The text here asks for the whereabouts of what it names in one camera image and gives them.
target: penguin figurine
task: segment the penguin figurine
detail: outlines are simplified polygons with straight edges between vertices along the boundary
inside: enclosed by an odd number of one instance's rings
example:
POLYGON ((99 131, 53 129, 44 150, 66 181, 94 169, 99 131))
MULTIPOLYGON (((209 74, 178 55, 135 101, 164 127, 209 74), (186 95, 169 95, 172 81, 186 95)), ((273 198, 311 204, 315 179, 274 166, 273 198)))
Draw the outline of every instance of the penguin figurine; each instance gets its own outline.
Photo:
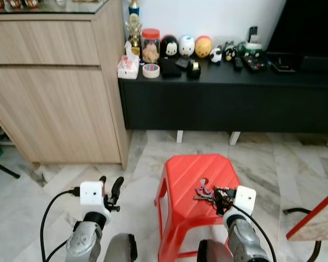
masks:
POLYGON ((177 56, 178 43, 173 35, 167 35, 160 43, 161 57, 177 56))
POLYGON ((184 57, 190 57, 195 51, 195 39, 190 35, 183 35, 179 39, 179 53, 184 57))
POLYGON ((233 41, 226 42, 224 47, 224 58, 226 61, 233 61, 237 55, 237 48, 233 41))
POLYGON ((210 61, 216 64, 220 64, 222 60, 222 46, 214 48, 209 55, 210 61))

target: trophy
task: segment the trophy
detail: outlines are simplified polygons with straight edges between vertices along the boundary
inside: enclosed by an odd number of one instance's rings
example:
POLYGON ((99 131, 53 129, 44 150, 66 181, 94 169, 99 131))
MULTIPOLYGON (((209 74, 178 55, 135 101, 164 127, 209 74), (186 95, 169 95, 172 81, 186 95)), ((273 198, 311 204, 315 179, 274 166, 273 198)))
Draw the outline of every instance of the trophy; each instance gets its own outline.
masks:
POLYGON ((131 51, 139 56, 140 55, 140 39, 141 39, 141 28, 139 17, 137 14, 131 14, 129 22, 125 22, 126 29, 130 33, 129 41, 131 43, 131 51))
POLYGON ((131 0, 129 4, 129 14, 140 15, 140 7, 138 5, 138 0, 131 0))

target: red chair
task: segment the red chair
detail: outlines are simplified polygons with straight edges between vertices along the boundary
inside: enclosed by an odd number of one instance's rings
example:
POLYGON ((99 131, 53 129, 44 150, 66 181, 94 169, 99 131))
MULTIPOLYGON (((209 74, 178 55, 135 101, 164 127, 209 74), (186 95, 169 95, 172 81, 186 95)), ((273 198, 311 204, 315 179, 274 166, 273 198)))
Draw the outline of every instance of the red chair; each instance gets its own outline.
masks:
POLYGON ((240 185, 231 162, 219 154, 175 156, 166 162, 154 200, 159 214, 158 262, 194 257, 197 251, 179 253, 186 233, 194 227, 222 224, 222 218, 215 214, 210 203, 193 199, 195 188, 202 185, 202 178, 207 180, 208 189, 213 189, 213 186, 235 188, 240 185), (163 232, 159 199, 166 192, 169 210, 163 232))

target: figurine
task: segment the figurine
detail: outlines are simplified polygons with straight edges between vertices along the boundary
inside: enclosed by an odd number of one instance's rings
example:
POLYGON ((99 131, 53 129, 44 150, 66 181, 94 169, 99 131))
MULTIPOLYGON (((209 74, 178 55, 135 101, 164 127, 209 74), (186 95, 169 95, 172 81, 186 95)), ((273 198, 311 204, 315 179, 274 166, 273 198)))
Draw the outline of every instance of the figurine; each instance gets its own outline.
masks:
POLYGON ((177 55, 178 43, 173 35, 167 35, 160 43, 160 51, 162 57, 174 57, 177 55))
POLYGON ((24 0, 24 2, 31 9, 39 7, 39 1, 38 0, 24 0))
POLYGON ((218 47, 214 48, 209 55, 210 61, 213 63, 220 64, 222 60, 222 46, 219 45, 218 47))
POLYGON ((7 0, 7 3, 9 4, 11 9, 20 9, 21 8, 20 0, 7 0))
POLYGON ((190 35, 183 35, 179 40, 179 53, 182 56, 191 56, 195 51, 195 39, 190 35))
POLYGON ((213 42, 210 37, 203 35, 198 37, 195 46, 195 53, 198 57, 207 57, 213 48, 213 42))
POLYGON ((233 41, 226 42, 224 47, 224 58, 226 61, 231 61, 235 59, 237 54, 237 48, 233 41))

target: egg-shaped figurine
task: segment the egg-shaped figurine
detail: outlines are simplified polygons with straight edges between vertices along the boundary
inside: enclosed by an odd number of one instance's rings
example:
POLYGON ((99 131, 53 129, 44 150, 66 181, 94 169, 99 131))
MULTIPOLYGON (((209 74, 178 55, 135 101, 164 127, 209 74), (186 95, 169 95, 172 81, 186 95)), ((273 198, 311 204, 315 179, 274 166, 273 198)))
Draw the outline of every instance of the egg-shaped figurine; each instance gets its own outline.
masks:
POLYGON ((213 49, 213 42, 210 37, 202 35, 198 37, 195 46, 195 53, 198 57, 207 57, 213 49))
POLYGON ((174 57, 177 55, 178 43, 173 35, 165 36, 160 42, 161 57, 174 57))
POLYGON ((179 53, 182 56, 191 56, 195 51, 195 39, 190 35, 183 35, 179 40, 179 53))
POLYGON ((226 42, 224 47, 224 57, 226 61, 233 61, 237 55, 237 48, 233 41, 226 42))

